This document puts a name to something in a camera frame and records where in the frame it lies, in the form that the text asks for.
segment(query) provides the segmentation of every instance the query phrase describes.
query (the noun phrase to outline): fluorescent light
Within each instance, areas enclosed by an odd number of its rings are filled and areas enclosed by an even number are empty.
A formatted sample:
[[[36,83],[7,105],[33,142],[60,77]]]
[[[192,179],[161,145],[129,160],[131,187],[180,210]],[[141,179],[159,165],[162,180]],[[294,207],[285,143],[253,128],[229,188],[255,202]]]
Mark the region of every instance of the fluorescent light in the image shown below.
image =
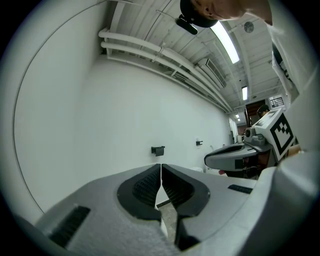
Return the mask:
[[[242,98],[244,101],[248,99],[248,87],[242,87]]]
[[[219,38],[220,42],[222,43],[223,47],[228,53],[231,59],[231,62],[233,64],[238,62],[240,59],[239,59],[237,50],[234,44],[232,43],[228,32],[225,30],[224,26],[222,26],[221,22],[218,21],[214,26],[211,27],[211,29],[215,33],[215,35]]]

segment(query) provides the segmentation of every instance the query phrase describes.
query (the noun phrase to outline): white shirt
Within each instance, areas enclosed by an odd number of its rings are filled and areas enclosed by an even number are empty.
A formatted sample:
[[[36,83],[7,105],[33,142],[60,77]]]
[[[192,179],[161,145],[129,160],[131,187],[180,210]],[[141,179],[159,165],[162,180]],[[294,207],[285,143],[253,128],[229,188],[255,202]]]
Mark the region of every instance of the white shirt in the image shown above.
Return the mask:
[[[294,16],[277,0],[269,0],[272,26],[267,25],[272,41],[280,52],[290,79],[301,94],[319,72],[319,61],[305,32]],[[288,96],[290,89],[284,84]]]

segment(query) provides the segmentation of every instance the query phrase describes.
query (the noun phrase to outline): white wall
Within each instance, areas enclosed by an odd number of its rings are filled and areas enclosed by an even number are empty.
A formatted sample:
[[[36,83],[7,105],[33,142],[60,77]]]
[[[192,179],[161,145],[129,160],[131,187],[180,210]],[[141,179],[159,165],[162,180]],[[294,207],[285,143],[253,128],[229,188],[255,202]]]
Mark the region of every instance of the white wall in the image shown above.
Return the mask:
[[[43,211],[79,185],[74,172],[74,112],[85,77],[101,51],[98,31],[104,27],[108,3],[96,5],[99,2],[43,1],[1,60],[1,188],[11,209],[31,223],[42,211],[26,184]]]
[[[82,183],[153,163],[204,168],[228,144],[228,117],[174,82],[101,56],[78,107],[77,172]],[[196,146],[196,138],[203,145]],[[151,146],[165,146],[164,156]],[[165,201],[163,189],[157,203]]]

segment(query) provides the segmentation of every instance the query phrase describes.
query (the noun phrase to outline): baseball cap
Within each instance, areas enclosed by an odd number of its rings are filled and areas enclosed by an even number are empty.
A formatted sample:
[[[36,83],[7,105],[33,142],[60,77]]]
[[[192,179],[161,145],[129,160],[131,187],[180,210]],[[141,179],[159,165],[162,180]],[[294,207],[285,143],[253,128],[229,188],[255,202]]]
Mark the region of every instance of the baseball cap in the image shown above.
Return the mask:
[[[207,19],[201,16],[195,9],[191,0],[180,0],[180,10],[183,18],[190,24],[201,28],[210,28],[218,21],[216,19]]]

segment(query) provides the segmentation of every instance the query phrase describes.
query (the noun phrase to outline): ceiling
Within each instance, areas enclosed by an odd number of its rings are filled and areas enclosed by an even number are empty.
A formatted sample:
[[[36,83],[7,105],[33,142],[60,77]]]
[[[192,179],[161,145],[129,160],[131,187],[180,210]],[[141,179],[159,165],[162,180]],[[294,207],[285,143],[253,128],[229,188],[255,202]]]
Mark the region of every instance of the ceiling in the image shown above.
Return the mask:
[[[239,20],[224,21],[238,52],[240,61],[232,64],[225,48],[210,28],[198,29],[196,36],[177,26],[180,0],[114,1],[110,31],[170,48],[192,64],[209,58],[226,82],[219,92],[231,106],[229,113],[243,112],[245,104],[265,99],[279,92],[281,83],[272,69],[272,41],[266,24],[250,15]],[[245,22],[254,30],[247,33]],[[141,48],[130,42],[118,42]],[[248,100],[242,100],[242,87],[248,86]]]

